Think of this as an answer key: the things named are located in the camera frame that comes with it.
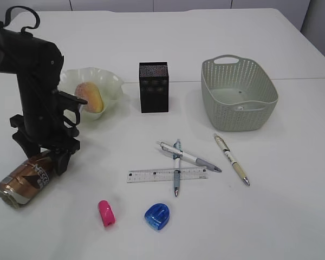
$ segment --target can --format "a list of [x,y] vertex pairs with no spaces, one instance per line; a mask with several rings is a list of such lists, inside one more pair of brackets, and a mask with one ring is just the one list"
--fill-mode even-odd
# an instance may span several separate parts
[[2,181],[0,197],[14,208],[19,208],[36,196],[55,175],[54,163],[44,151],[23,162]]

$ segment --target ballpoint pen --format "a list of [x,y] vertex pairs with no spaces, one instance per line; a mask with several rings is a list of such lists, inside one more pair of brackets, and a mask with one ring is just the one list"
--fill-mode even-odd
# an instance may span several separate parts
[[207,169],[211,170],[211,171],[222,172],[221,169],[218,168],[217,166],[215,166],[203,159],[197,158],[189,153],[180,151],[171,145],[168,145],[164,142],[157,142],[157,144],[160,145],[161,149],[163,149],[164,151],[168,151],[172,154],[179,155],[181,160],[190,161],[191,163],[197,164],[198,166],[206,166]]
[[[177,139],[177,142],[174,143],[173,147],[181,151],[181,144],[179,139]],[[178,168],[178,170],[176,169],[173,172],[174,195],[177,197],[180,183],[180,156],[174,154],[173,160],[175,162],[175,168]]]
[[239,165],[239,163],[236,161],[236,159],[232,156],[230,149],[228,148],[228,146],[226,145],[224,140],[222,138],[220,138],[217,134],[214,134],[214,139],[216,140],[220,149],[222,149],[222,151],[224,152],[225,156],[230,161],[233,169],[236,171],[236,173],[240,177],[240,179],[244,182],[245,185],[250,186],[248,177],[246,176],[244,170]]

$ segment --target blue pencil sharpener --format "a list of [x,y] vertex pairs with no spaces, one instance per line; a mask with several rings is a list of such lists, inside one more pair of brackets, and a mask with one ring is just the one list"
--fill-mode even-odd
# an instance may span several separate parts
[[170,210],[163,203],[154,204],[145,213],[145,219],[152,228],[161,230],[170,219]]

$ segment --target ruler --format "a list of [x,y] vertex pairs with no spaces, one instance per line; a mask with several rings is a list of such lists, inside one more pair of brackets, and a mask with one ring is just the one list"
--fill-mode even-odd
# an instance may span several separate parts
[[[177,168],[129,171],[127,183],[144,183],[148,181],[173,180],[173,172]],[[180,179],[207,179],[206,167],[181,168]]]

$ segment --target basket handle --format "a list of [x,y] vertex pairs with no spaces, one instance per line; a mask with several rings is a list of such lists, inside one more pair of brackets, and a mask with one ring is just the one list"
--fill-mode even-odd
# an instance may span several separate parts
[[[233,59],[237,59],[237,62],[234,63],[216,63],[216,60],[220,60],[222,58],[233,58]],[[242,57],[236,56],[236,55],[231,55],[231,54],[225,54],[225,55],[221,55],[215,58],[210,59],[209,61],[212,61],[215,65],[220,65],[220,64],[236,64],[238,62],[240,62],[240,60],[242,60]]]
[[[253,105],[256,105],[258,106],[258,108],[252,108],[252,109],[245,109],[244,106],[245,105],[250,105],[250,104],[253,104]],[[252,111],[262,111],[262,110],[265,110],[267,108],[267,106],[269,106],[270,104],[267,104],[267,103],[263,103],[263,102],[258,102],[258,101],[247,101],[247,102],[243,102],[243,103],[240,103],[240,104],[237,104],[237,105],[232,105],[231,106],[231,109],[236,111],[236,112],[252,112]]]

